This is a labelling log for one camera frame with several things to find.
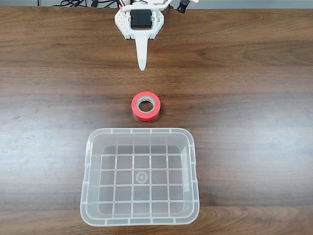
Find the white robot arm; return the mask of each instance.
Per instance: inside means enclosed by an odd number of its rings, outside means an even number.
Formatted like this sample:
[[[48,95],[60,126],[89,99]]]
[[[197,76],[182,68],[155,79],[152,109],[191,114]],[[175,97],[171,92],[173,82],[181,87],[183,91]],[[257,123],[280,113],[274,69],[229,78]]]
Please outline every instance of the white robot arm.
[[[115,24],[126,39],[135,39],[139,68],[147,64],[148,39],[154,39],[164,24],[161,13],[172,0],[119,0],[120,10],[115,15]],[[185,13],[186,7],[199,0],[181,0],[177,11]]]

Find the tape roll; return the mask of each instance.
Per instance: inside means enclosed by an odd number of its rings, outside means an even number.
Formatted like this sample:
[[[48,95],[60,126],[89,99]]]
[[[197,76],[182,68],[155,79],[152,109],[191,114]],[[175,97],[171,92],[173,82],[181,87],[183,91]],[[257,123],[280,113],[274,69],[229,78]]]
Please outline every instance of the tape roll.
[[[143,101],[152,103],[153,108],[150,111],[142,111],[139,109],[139,104]],[[160,112],[161,102],[159,98],[152,92],[140,92],[132,100],[133,114],[142,121],[151,121],[158,116]]]

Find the clear plastic container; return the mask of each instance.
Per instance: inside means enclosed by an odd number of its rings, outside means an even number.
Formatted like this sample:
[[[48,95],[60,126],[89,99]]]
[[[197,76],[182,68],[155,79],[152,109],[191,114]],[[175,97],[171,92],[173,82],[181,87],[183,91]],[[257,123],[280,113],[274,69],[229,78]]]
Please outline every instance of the clear plastic container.
[[[199,206],[187,130],[108,128],[89,136],[80,205],[87,224],[189,224]]]

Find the black cable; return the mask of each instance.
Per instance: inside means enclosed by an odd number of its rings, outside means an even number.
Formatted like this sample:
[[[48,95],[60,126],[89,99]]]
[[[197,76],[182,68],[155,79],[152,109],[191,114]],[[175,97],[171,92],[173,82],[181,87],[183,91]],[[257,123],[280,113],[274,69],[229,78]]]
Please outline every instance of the black cable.
[[[115,2],[116,2],[116,7],[117,7],[117,9],[119,9],[119,6],[121,5],[120,1],[119,1],[119,0],[115,0]]]
[[[121,6],[125,6],[125,3],[123,2],[123,0],[118,0],[121,3]]]
[[[108,5],[104,6],[103,8],[108,8],[109,6],[111,6],[113,3],[115,3],[115,0],[113,0],[111,3],[109,3]]]
[[[69,6],[70,5],[70,7],[77,7],[77,6],[88,7],[88,6],[81,5],[83,1],[85,0],[63,0],[61,1],[60,5],[53,5],[53,6]]]
[[[97,7],[98,6],[98,0],[92,0],[91,7]]]
[[[106,2],[111,2],[113,0],[106,0],[106,1],[98,1],[98,3],[106,3]]]

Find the red tape roll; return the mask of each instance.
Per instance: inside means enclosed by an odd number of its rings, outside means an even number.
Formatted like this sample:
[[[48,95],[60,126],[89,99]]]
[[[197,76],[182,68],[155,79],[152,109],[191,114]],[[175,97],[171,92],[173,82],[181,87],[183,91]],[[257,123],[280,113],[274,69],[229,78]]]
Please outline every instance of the red tape roll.
[[[143,101],[152,103],[153,108],[150,111],[142,111],[139,109],[139,104]],[[151,121],[158,116],[160,112],[161,102],[159,98],[152,92],[140,92],[132,100],[133,114],[142,121]]]

